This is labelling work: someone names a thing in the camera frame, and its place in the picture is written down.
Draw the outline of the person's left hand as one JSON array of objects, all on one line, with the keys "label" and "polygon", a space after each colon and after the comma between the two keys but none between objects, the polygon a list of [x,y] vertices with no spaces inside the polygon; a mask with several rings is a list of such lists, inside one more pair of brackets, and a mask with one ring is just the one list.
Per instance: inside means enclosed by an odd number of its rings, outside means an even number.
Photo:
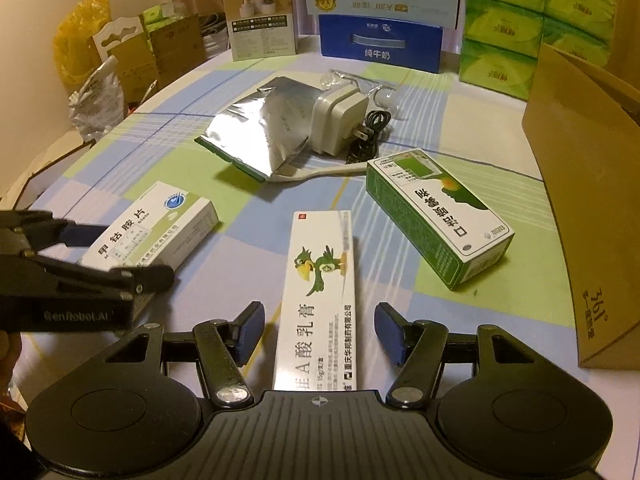
[{"label": "person's left hand", "polygon": [[20,333],[0,333],[0,390],[2,396],[9,394],[13,370],[22,352]]}]

